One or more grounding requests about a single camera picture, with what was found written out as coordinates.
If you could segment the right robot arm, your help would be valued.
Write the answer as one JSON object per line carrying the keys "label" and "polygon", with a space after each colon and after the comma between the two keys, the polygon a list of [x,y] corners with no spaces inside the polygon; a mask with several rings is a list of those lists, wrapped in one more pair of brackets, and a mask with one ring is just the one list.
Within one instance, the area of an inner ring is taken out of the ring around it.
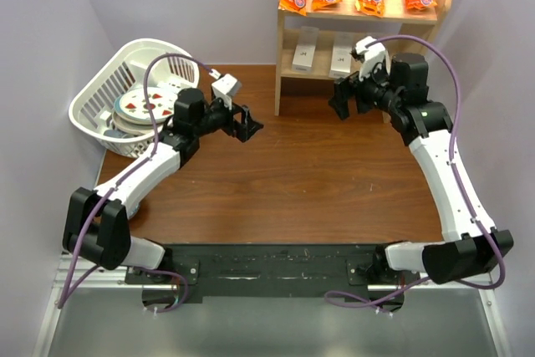
{"label": "right robot arm", "polygon": [[464,168],[453,140],[453,124],[446,107],[429,100],[428,63],[421,54],[352,57],[360,69],[334,83],[329,101],[340,119],[349,117],[349,100],[360,114],[378,109],[421,168],[441,222],[440,242],[393,242],[377,248],[374,278],[393,283],[402,271],[425,273],[434,283],[467,284],[502,263],[514,244],[508,230],[498,230],[486,213]]}

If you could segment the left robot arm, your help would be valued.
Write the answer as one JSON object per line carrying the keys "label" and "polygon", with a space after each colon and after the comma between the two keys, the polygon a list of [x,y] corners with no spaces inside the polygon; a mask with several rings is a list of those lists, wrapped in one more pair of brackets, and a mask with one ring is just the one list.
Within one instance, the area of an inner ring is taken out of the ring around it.
{"label": "left robot arm", "polygon": [[153,283],[167,282],[173,274],[173,263],[166,258],[166,248],[131,236],[132,213],[156,186],[195,155],[203,136],[221,130],[246,142],[262,128],[248,107],[230,98],[207,101],[199,89],[182,90],[157,143],[113,179],[93,190],[80,187],[72,194],[64,251],[108,270],[119,266],[143,268]]}

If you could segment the white Harry's razor box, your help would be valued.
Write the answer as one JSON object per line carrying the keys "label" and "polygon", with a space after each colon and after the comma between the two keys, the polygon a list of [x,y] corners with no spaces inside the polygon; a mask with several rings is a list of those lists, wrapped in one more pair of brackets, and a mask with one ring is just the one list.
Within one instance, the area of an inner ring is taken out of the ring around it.
{"label": "white Harry's razor box", "polygon": [[298,41],[293,55],[292,71],[310,73],[313,67],[319,29],[302,26],[299,30]]}

